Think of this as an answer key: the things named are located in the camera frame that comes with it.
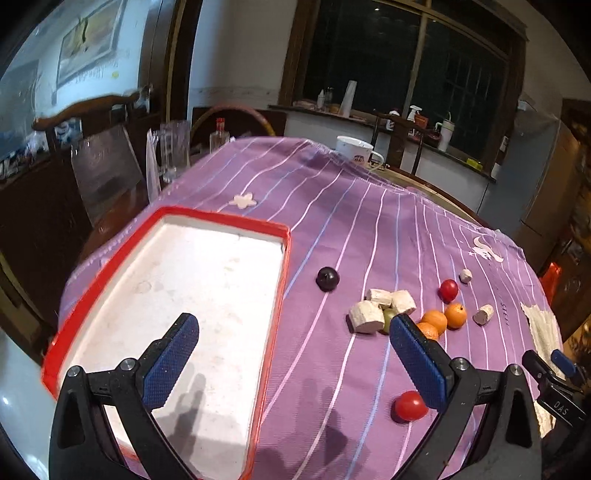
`small orange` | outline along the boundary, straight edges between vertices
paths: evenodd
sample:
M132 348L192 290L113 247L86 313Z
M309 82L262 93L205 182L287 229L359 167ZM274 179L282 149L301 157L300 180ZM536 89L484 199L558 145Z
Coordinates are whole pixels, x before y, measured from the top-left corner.
M452 303L445 309L447 326L453 330L461 328L466 323L468 313L461 303Z
M443 335L447 328L447 317L442 314L439 310L429 310L425 312L421 322L430 323L437 329L439 335Z
M437 329L427 322L417 323L417 327L422 331L423 335L429 340L439 340L439 333Z

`window frame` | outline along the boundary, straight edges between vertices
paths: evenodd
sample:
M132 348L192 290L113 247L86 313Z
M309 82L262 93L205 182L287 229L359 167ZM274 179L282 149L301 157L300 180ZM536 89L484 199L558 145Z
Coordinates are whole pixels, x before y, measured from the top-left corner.
M314 32L316 30L321 1L322 0L298 0L297 2L294 21L291 27L290 42L285 56L281 89L278 97L278 104L281 106L292 106L295 100L303 98L304 82L306 81L310 51ZM491 15L497 16L515 33L515 37L513 41L511 41L511 48L509 49L509 52L506 53L477 32L474 32L460 22L449 18L447 15L433 10L431 8L431 0L425 0L424 5L414 0L371 1L376 2L377 4L385 4L401 8L420 15L421 17L415 57L402 109L403 116L408 114L412 102L425 46L429 20L435 20L456 30L458 33L486 48L493 55L507 63L508 67L505 70L501 90L501 101L496 109L482 158L477 159L483 165L482 171L486 174L490 174L495 166L495 161L499 154L499 147L501 146L503 137L511 130L515 118L515 112L517 110L517 102L523 89L525 75L525 48L527 45L525 25L500 5L493 6L487 1L473 0L482 8L489 11ZM459 153L459 156L468 158L467 154L455 149L454 151Z

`white cup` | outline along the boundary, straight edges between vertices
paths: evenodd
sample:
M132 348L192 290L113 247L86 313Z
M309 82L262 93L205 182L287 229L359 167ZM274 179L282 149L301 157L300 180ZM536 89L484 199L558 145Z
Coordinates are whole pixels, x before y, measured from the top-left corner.
M343 135L337 137L335 150L342 153L349 161L357 165L367 168L369 171L374 171L384 165L385 160L378 152L374 152L374 146L371 143L364 142L358 138L345 137ZM380 159L377 167L370 167L369 160L375 155Z
M452 139L453 131L456 129L456 126L449 120L444 120L443 123L435 124L435 130L438 128L441 129L441 139L437 149L445 152L447 151L447 147L449 146L449 142Z

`purple striped tablecloth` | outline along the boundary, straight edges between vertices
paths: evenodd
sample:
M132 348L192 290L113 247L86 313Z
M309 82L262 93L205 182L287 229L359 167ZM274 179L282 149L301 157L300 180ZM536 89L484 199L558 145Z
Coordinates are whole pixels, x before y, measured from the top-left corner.
M244 193L257 205L228 205ZM443 308L437 297L442 280L470 269L474 280L460 286L458 300L470 316L487 303L496 315L485 327L468 320L440 343L452 358L464 356L483 369L520 363L533 348L520 302L548 309L523 252L502 233L343 163L323 145L254 138L203 159L80 265L66 285L61 321L118 245L163 205L273 220L292 231L254 480L390 479L433 422L435 412L408 425L390 420L392 400L414 387L386 336L349 333L345 315L367 288L410 291L418 320L426 310ZM477 236L505 261L476 255ZM314 282L326 265L341 275L330 294ZM445 475L461 465L481 415L477 408Z

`black ball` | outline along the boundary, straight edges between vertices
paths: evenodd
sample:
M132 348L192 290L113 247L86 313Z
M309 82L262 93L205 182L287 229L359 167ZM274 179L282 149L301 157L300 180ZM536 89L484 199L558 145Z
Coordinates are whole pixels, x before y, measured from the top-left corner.
M332 267L322 267L316 275L316 284L323 292L333 291L339 282L339 273Z

